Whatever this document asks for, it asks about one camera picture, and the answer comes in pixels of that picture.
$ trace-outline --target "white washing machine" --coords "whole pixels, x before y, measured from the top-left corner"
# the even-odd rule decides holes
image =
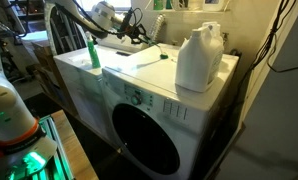
[[[238,57],[224,55],[213,86],[197,93],[175,85],[179,48],[160,47],[168,59],[154,46],[103,68],[104,98],[126,158],[153,179],[189,179]]]
[[[123,62],[126,56],[121,54],[129,53],[104,46],[95,46],[95,49],[102,67],[116,61]],[[102,95],[101,68],[92,69],[88,49],[57,55],[54,59],[78,111],[80,121],[108,144],[117,147],[111,141],[112,132],[108,125],[109,117]]]

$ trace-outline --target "green bottle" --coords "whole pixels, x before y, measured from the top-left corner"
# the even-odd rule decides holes
[[[88,46],[88,51],[91,58],[92,68],[100,68],[101,67],[100,61],[97,55],[97,51],[93,44],[93,39],[89,31],[86,32],[86,36],[87,36],[87,46]]]

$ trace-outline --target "washer door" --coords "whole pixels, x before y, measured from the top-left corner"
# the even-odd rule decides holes
[[[179,154],[163,129],[147,114],[119,104],[112,115],[113,125],[130,153],[149,169],[164,175],[179,168]]]

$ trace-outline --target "white container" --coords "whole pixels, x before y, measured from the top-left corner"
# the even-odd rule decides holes
[[[176,84],[205,92],[214,82],[222,59],[223,45],[212,37],[208,27],[193,29],[179,50]]]
[[[224,0],[203,0],[203,11],[221,11],[224,5]]]

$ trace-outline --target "countertop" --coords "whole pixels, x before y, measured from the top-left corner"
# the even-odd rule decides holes
[[[85,154],[75,132],[73,131],[65,113],[60,110],[53,114],[59,137],[66,153],[69,165],[76,180],[98,180],[87,155]]]

